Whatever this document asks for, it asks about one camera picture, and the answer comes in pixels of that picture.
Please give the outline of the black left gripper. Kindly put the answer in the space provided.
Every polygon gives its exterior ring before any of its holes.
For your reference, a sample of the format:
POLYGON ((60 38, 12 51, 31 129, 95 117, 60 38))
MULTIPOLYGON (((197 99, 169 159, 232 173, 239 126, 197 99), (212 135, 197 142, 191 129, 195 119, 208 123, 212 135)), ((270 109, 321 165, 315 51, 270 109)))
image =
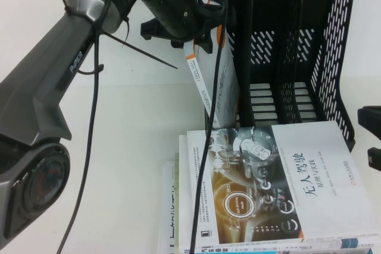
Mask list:
POLYGON ((211 39, 211 30, 213 28, 209 21, 197 32, 193 32, 188 37, 181 38, 171 35, 156 18, 153 18, 140 25, 140 35, 145 40, 151 40, 153 37, 169 40, 171 46, 175 49, 183 48, 186 42, 193 40, 195 44, 200 46, 206 53, 211 54, 213 52, 213 41, 211 39))

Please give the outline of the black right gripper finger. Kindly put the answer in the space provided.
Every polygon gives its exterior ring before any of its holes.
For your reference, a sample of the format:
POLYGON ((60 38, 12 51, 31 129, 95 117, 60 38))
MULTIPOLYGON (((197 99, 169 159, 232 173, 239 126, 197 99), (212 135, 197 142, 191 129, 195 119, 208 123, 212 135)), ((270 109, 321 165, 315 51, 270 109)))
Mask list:
POLYGON ((369 167, 381 171, 381 149, 372 147, 367 151, 369 167))
POLYGON ((358 123, 368 131, 380 131, 380 106, 364 106, 357 111, 358 123))

